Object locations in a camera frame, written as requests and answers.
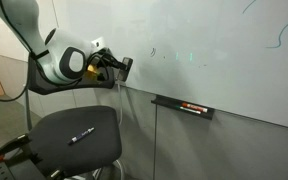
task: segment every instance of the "whiteboard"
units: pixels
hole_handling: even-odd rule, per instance
[[[57,27],[52,0],[37,0],[40,10],[39,28],[45,39]],[[0,55],[27,61],[28,52],[0,18]]]
[[[288,0],[54,0],[134,59],[126,86],[288,126]]]

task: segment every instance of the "marker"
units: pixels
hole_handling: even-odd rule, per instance
[[[69,142],[67,142],[68,145],[72,145],[76,143],[77,141],[83,139],[85,136],[90,134],[92,131],[94,131],[94,128],[88,129],[87,131],[81,133],[80,135],[73,137]]]
[[[194,109],[194,110],[197,110],[197,111],[207,112],[206,108],[203,108],[203,107],[200,107],[200,106],[196,106],[196,105],[192,105],[192,104],[188,104],[188,103],[182,103],[182,106],[186,107],[186,108]]]
[[[180,108],[180,109],[183,109],[185,111],[193,112],[193,113],[196,113],[196,114],[201,114],[200,111],[195,111],[195,110],[188,109],[188,108],[185,108],[185,107],[182,107],[182,106],[177,106],[177,107]]]

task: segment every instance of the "floor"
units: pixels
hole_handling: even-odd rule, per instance
[[[24,122],[24,108],[18,102],[0,102],[0,146],[9,140],[26,132]],[[35,113],[31,113],[33,126],[41,119]],[[119,180],[120,171],[115,166],[106,167],[103,170],[101,180]]]

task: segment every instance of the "black chair seat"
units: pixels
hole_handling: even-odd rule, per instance
[[[73,137],[94,127],[85,138],[69,146]],[[44,175],[60,168],[66,176],[112,164],[122,153],[116,112],[107,106],[68,109],[50,114],[29,133],[30,147],[41,159]]]

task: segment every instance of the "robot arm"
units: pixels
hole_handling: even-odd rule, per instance
[[[91,63],[129,71],[112,55],[92,59],[105,47],[103,38],[85,41],[60,29],[51,31],[44,42],[38,28],[38,4],[35,0],[0,0],[0,17],[38,63],[44,78],[56,85],[66,85],[80,79]]]

